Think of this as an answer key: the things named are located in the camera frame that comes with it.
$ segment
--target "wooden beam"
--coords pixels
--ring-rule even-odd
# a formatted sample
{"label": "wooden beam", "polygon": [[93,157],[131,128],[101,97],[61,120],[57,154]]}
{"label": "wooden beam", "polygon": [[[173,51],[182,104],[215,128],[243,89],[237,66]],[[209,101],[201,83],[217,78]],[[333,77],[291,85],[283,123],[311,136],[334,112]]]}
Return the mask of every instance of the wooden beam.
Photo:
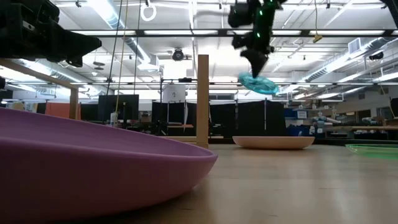
{"label": "wooden beam", "polygon": [[70,89],[70,102],[69,102],[69,118],[78,119],[79,109],[79,91],[77,89]]}
{"label": "wooden beam", "polygon": [[34,71],[34,70],[30,69],[30,68],[27,68],[27,67],[25,67],[23,65],[19,65],[19,64],[14,63],[14,62],[12,62],[10,60],[0,59],[0,65],[2,65],[4,67],[7,67],[7,68],[10,68],[10,69],[12,69],[14,71],[17,71],[17,72],[21,72],[21,73],[26,74],[26,75],[31,75],[31,76],[33,76],[35,78],[38,78],[39,80],[43,80],[45,82],[54,83],[56,85],[60,85],[60,86],[63,86],[65,88],[69,88],[69,89],[76,89],[76,90],[79,89],[79,86],[72,85],[72,84],[70,84],[70,83],[68,83],[66,81],[59,80],[58,78],[54,78],[54,77],[51,77],[49,75],[46,75],[46,74],[43,74],[43,73],[40,73],[40,72],[36,72],[36,71]]}
{"label": "wooden beam", "polygon": [[197,146],[208,148],[209,55],[198,55]]}

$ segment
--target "wooden post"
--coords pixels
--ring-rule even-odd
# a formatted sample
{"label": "wooden post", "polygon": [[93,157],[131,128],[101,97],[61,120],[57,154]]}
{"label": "wooden post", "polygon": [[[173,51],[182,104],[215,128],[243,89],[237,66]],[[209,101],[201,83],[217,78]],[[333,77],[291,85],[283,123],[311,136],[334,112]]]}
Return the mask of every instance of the wooden post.
{"label": "wooden post", "polygon": [[79,109],[79,91],[78,89],[70,89],[69,118],[78,119]]}
{"label": "wooden post", "polygon": [[208,148],[209,55],[198,55],[197,146]]}

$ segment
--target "cable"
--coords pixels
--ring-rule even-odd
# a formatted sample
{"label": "cable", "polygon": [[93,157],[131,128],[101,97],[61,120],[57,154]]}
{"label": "cable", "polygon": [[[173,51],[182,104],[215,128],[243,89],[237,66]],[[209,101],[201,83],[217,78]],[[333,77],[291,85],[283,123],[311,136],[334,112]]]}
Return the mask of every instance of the cable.
{"label": "cable", "polygon": [[[126,6],[126,18],[124,19],[124,21],[127,21],[128,12],[129,12],[129,7]],[[125,37],[126,37],[126,26],[124,26],[124,31],[123,31],[123,45],[125,43],[125,41],[124,41],[126,39]],[[114,121],[118,120],[118,115],[119,115],[118,107],[119,107],[119,95],[120,95],[120,82],[121,82],[121,79],[122,79],[122,69],[123,69],[123,56],[124,56],[124,47],[122,47],[122,59],[120,60],[118,95],[116,97],[116,108],[115,108],[115,114],[114,114],[114,119],[113,119]]]}
{"label": "cable", "polygon": [[318,35],[318,6],[317,6],[317,0],[314,0],[315,2],[315,34]]}
{"label": "cable", "polygon": [[[116,33],[119,32],[119,25],[120,25],[120,15],[122,13],[122,7],[119,8],[119,19],[118,19],[118,27],[116,28]],[[111,81],[112,81],[112,68],[113,68],[113,61],[114,61],[114,53],[116,51],[116,41],[118,41],[118,36],[114,36],[114,44],[113,44],[113,53],[112,53],[112,60],[111,60],[111,68],[109,70],[109,78],[108,78],[108,86],[106,88],[106,96],[109,94],[109,88],[111,87]],[[102,115],[102,123],[105,121],[105,108],[106,108],[106,103],[107,103],[108,97],[105,97],[104,101],[104,113]]]}
{"label": "cable", "polygon": [[[142,0],[139,0],[139,7],[142,7],[141,6],[141,2],[142,2]],[[141,18],[141,10],[138,12],[138,26],[137,26],[137,30],[139,30],[139,24],[140,24],[140,18]],[[137,37],[137,44],[136,44],[136,52],[138,51],[138,38],[139,37]],[[132,94],[136,94],[136,79],[137,79],[137,61],[138,61],[138,57],[137,57],[137,54],[136,54],[136,66],[135,66],[135,68],[134,68],[134,91],[133,91],[133,93]]]}

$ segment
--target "desk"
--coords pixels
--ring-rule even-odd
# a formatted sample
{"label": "desk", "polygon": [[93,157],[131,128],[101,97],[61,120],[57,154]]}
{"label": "desk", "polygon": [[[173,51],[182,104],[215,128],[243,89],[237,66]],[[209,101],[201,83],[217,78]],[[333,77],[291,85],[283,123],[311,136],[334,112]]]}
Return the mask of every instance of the desk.
{"label": "desk", "polygon": [[398,163],[312,145],[300,151],[210,145],[219,158],[192,191],[138,211],[74,224],[396,223]]}
{"label": "desk", "polygon": [[348,138],[354,138],[354,132],[357,130],[364,131],[398,131],[398,126],[335,126],[324,129],[327,131],[342,131],[343,133],[347,133]]}

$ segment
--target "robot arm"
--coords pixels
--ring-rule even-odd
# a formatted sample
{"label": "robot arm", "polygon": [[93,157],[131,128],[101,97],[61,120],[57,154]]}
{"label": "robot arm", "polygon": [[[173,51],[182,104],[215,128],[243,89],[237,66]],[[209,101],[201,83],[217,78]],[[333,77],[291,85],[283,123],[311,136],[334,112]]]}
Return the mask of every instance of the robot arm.
{"label": "robot arm", "polygon": [[247,0],[246,3],[231,6],[228,24],[232,28],[253,24],[252,32],[233,37],[232,46],[235,49],[246,47],[241,56],[249,60],[254,78],[267,63],[268,55],[274,52],[274,47],[270,46],[272,25],[275,11],[282,9],[284,2],[286,0],[264,0],[262,5],[259,0]]}

